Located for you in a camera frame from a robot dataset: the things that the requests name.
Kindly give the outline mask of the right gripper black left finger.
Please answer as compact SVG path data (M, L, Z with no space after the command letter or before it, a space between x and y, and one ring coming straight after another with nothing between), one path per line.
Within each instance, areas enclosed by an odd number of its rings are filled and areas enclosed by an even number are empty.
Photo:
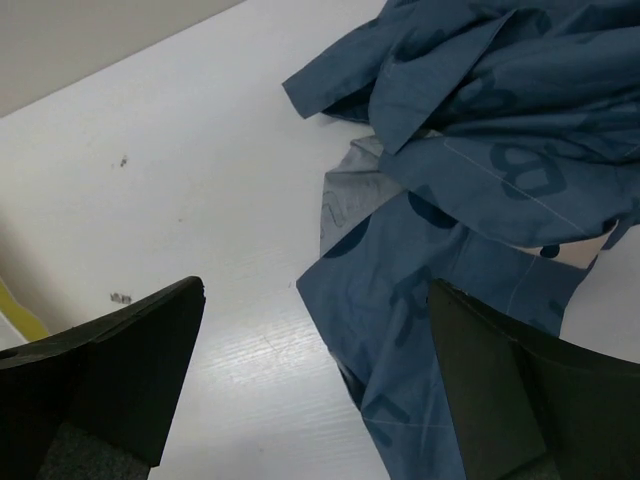
M186 277L1 352L4 479L146 479L163 455L205 307Z

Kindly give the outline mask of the blue cartoon print pillowcase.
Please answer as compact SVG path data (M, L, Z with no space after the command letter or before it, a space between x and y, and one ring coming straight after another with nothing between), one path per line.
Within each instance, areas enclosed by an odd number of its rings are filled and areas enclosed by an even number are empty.
M639 222L639 5L389 1L283 87L373 130L325 174L299 294L389 476L461 479L430 283L559 334Z

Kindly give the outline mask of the white pillow with yellow edge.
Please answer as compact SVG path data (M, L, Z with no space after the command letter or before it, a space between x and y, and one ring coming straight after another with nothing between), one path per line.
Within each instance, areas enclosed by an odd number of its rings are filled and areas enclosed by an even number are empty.
M1 314L27 341L42 340L49 336L45 325L12 295L4 281L1 281Z

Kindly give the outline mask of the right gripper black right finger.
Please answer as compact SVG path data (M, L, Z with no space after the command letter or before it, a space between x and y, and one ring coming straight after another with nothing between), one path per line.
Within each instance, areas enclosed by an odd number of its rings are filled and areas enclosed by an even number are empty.
M638 478L638 364L553 337L441 279L427 303L467 478Z

